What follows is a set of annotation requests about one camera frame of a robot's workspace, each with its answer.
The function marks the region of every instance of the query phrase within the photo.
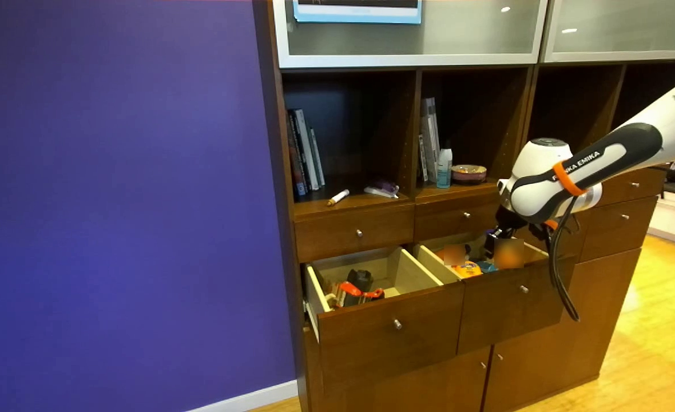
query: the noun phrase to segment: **drawer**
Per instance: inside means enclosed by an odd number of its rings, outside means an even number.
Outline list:
[[[298,260],[399,246],[412,239],[412,203],[334,211],[296,220]]]
[[[543,248],[514,237],[510,245],[520,266],[457,279],[435,254],[446,245],[463,245],[463,236],[424,243],[417,246],[417,255],[438,279],[463,283],[459,353],[561,321],[563,301],[551,286],[550,260]],[[572,259],[563,255],[559,267],[567,286]]]
[[[486,234],[493,229],[499,207],[496,194],[451,199],[417,205],[417,239],[451,234]]]
[[[658,197],[665,182],[665,168],[637,168],[632,174],[616,175],[605,182],[605,197],[600,205],[640,199],[640,197]]]
[[[563,255],[578,255],[581,248],[584,248],[584,226],[578,224],[577,218],[570,218],[565,221],[565,229],[559,234],[561,243],[559,243],[559,254]],[[539,239],[538,236],[534,236],[534,231],[529,226],[522,226],[520,231],[514,231],[514,237],[538,246],[538,248],[544,248],[544,239]]]
[[[348,270],[371,270],[385,299],[329,309]],[[376,248],[307,266],[307,310],[329,386],[376,381],[456,354],[459,287],[442,286],[404,248]]]
[[[655,205],[656,197],[646,197],[578,213],[578,221],[586,234],[581,259],[586,260],[625,248],[639,248],[647,234]]]

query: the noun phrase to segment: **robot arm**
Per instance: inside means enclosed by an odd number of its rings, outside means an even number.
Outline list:
[[[675,89],[600,141],[553,161],[546,172],[518,175],[525,159],[520,155],[513,168],[514,175],[501,180],[504,205],[526,221],[551,220],[563,200],[581,197],[596,182],[675,159]]]
[[[513,166],[513,175],[499,180],[501,205],[496,211],[496,226],[486,237],[483,255],[495,255],[513,237],[513,231],[526,224],[534,229],[543,226],[551,280],[565,310],[578,321],[559,277],[555,236],[550,236],[544,221],[563,215],[563,211],[575,213],[596,205],[602,194],[600,182],[610,175],[673,159],[675,89],[575,155],[570,155],[567,143],[561,139],[529,141]]]

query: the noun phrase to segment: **glass cabinet door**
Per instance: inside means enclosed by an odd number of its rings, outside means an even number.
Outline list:
[[[314,23],[296,18],[298,1],[315,0],[273,0],[282,69],[534,64],[546,10],[546,0],[417,0],[419,23]]]
[[[553,0],[543,60],[675,60],[675,0]]]

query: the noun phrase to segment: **frosted glass panel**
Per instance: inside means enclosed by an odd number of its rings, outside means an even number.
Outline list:
[[[464,57],[538,62],[544,6],[546,0],[426,0],[420,25],[343,25],[298,23],[291,0],[274,0],[279,60],[282,65],[310,65],[315,60],[359,65],[366,57],[392,65],[467,62]]]
[[[555,0],[546,62],[675,57],[675,0]]]

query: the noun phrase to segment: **blue wall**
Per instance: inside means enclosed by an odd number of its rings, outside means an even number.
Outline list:
[[[247,0],[0,0],[0,410],[293,379]]]

